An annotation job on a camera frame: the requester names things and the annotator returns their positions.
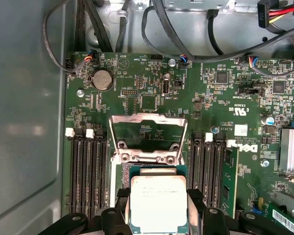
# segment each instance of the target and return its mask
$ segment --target wire connector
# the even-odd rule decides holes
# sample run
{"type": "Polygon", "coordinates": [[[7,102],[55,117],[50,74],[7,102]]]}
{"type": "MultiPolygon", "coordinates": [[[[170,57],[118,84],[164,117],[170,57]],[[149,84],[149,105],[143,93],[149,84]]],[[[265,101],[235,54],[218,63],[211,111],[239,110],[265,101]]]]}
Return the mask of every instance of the wire connector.
{"type": "Polygon", "coordinates": [[[206,19],[215,18],[218,16],[219,10],[210,9],[207,11],[206,19]]]}

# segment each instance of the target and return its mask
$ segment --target heatsink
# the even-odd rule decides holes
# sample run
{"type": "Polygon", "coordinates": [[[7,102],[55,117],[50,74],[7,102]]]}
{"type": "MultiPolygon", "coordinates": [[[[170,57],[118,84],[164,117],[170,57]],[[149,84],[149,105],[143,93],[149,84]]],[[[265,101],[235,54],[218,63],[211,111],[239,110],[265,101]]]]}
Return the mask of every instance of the heatsink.
{"type": "Polygon", "coordinates": [[[294,129],[282,129],[279,168],[294,173],[294,129]]]}

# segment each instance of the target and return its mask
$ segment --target capacitor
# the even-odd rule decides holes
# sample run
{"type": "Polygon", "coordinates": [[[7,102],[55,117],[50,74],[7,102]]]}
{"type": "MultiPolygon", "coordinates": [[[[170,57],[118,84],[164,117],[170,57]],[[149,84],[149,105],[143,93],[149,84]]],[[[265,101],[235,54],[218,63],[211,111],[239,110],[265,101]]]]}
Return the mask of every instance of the capacitor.
{"type": "Polygon", "coordinates": [[[263,125],[269,125],[269,126],[272,126],[272,125],[274,125],[274,118],[273,118],[273,117],[268,117],[268,116],[263,117],[263,118],[261,119],[261,123],[262,123],[263,125]]]}
{"type": "Polygon", "coordinates": [[[212,126],[212,127],[210,127],[210,131],[213,134],[218,134],[220,132],[220,128],[218,126],[212,126]]]}
{"type": "Polygon", "coordinates": [[[174,60],[174,59],[170,59],[170,60],[168,61],[168,65],[169,65],[170,67],[175,67],[175,66],[176,66],[176,60],[174,60]]]}

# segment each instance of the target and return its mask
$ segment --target integrated circuit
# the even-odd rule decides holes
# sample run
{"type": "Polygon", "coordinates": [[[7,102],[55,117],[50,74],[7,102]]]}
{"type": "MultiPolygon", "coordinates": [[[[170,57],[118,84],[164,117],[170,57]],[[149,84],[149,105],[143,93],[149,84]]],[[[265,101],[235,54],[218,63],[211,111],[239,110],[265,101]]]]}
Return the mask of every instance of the integrated circuit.
{"type": "Polygon", "coordinates": [[[217,72],[216,84],[227,84],[227,81],[228,81],[227,72],[217,72]]]}
{"type": "Polygon", "coordinates": [[[285,91],[285,82],[275,81],[273,82],[272,92],[274,94],[284,94],[285,91]]]}
{"type": "Polygon", "coordinates": [[[156,97],[154,95],[144,95],[142,96],[142,110],[154,111],[156,105],[156,97]]]}

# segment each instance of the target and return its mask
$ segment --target connector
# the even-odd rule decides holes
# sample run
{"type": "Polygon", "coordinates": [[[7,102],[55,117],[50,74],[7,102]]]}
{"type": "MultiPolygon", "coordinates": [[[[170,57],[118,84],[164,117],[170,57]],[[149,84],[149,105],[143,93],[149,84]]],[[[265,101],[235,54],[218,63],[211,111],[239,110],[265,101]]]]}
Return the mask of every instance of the connector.
{"type": "Polygon", "coordinates": [[[258,9],[258,25],[261,28],[267,28],[269,26],[269,10],[270,8],[278,8],[279,0],[260,0],[257,3],[258,9]]]}

